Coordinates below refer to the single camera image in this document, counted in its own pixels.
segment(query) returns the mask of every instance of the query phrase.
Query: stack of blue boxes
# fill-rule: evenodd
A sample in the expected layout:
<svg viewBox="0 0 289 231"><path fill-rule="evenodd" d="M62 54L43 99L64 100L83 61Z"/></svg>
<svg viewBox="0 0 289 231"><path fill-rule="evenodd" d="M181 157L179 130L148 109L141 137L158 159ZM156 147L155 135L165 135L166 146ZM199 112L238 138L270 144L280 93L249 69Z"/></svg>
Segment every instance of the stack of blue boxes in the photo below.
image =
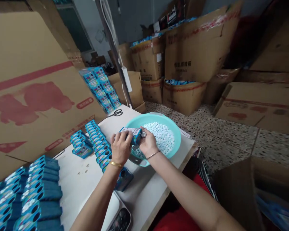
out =
<svg viewBox="0 0 289 231"><path fill-rule="evenodd" d="M72 152L83 159L94 152L96 162L104 173L107 165L111 161L111 145L108 143L106 136L94 120L88 122L85 125L85 128L89 136L85 135L81 130L71 136L71 143L74 147ZM131 174L126 167L123 167L117 180L115 190L123 192L133 178L133 174Z"/></svg>
<svg viewBox="0 0 289 231"><path fill-rule="evenodd" d="M179 80L165 80L165 82L170 85L185 85L189 83L194 83L193 81L179 81Z"/></svg>
<svg viewBox="0 0 289 231"><path fill-rule="evenodd" d="M118 95L102 67L89 67L79 71L79 74L84 78L106 113L112 112L121 105Z"/></svg>
<svg viewBox="0 0 289 231"><path fill-rule="evenodd" d="M0 230L64 230L57 160L42 156L0 182Z"/></svg>

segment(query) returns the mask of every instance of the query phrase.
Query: speckled floor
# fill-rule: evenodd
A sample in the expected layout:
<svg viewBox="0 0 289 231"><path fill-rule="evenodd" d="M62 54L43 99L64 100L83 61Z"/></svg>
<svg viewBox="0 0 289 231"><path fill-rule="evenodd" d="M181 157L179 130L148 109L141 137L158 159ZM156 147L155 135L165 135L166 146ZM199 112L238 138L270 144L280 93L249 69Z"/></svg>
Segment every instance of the speckled floor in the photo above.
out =
<svg viewBox="0 0 289 231"><path fill-rule="evenodd" d="M146 113L168 116L199 143L210 174L250 155L289 167L289 135L215 118L209 105L185 116L161 104L145 104Z"/></svg>

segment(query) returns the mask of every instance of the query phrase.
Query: hand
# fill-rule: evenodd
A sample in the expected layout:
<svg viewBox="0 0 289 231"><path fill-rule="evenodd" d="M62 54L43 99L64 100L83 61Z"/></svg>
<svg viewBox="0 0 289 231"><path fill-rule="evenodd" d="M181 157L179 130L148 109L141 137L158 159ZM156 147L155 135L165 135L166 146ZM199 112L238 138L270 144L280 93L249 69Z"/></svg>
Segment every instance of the hand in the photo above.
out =
<svg viewBox="0 0 289 231"><path fill-rule="evenodd" d="M142 151L142 153L145 155L145 157L149 157L150 155L158 152L158 147L156 144L155 136L145 129L144 127L140 127L142 131L144 131L147 135L145 138L141 138L139 149Z"/></svg>
<svg viewBox="0 0 289 231"><path fill-rule="evenodd" d="M133 133L131 131L124 131L113 134L110 139L112 158L111 160L117 164L125 165L129 155L132 151L131 141Z"/></svg>

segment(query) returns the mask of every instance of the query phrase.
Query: tabletop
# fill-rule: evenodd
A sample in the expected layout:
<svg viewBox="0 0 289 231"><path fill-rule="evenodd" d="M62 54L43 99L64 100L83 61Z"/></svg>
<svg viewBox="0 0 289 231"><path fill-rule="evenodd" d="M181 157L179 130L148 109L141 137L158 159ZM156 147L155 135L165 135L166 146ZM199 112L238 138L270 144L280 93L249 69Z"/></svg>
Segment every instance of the tabletop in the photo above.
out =
<svg viewBox="0 0 289 231"><path fill-rule="evenodd" d="M113 133L120 131L131 119L141 115L125 105L121 105L118 109L122 110L122 115L108 117L99 123L108 141ZM198 144L190 139L188 134L181 131L180 148L170 161L183 171L197 148ZM73 146L70 145L55 157L61 167L61 183L59 183L64 196L64 199L60 201L63 209L62 217L64 217L64 222L62 218L61 222L65 230L70 229L83 204L102 177L102 171L95 161L95 156L81 159L72 154L72 150ZM116 191L116 193L132 215L129 230L147 230L169 195L170 189L151 166L140 167L128 160L125 167L134 175L134 179L124 192Z"/></svg>

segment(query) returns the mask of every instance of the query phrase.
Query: thin bracelet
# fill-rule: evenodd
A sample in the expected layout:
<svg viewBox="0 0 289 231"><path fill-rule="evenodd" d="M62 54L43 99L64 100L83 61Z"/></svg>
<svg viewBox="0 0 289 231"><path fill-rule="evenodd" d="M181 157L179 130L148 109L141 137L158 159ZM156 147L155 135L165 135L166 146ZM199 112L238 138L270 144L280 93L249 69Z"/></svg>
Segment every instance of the thin bracelet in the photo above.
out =
<svg viewBox="0 0 289 231"><path fill-rule="evenodd" d="M117 163L112 162L112 161L110 161L109 163L112 164L112 165L114 165L114 166L117 166L117 167L123 167L122 164L117 164Z"/></svg>
<svg viewBox="0 0 289 231"><path fill-rule="evenodd" d="M159 153L159 152L160 152L160 151L158 151L158 152L156 152L156 153L150 155L150 156L147 158L147 160L150 159L152 156L154 156L155 154L157 154L157 153Z"/></svg>

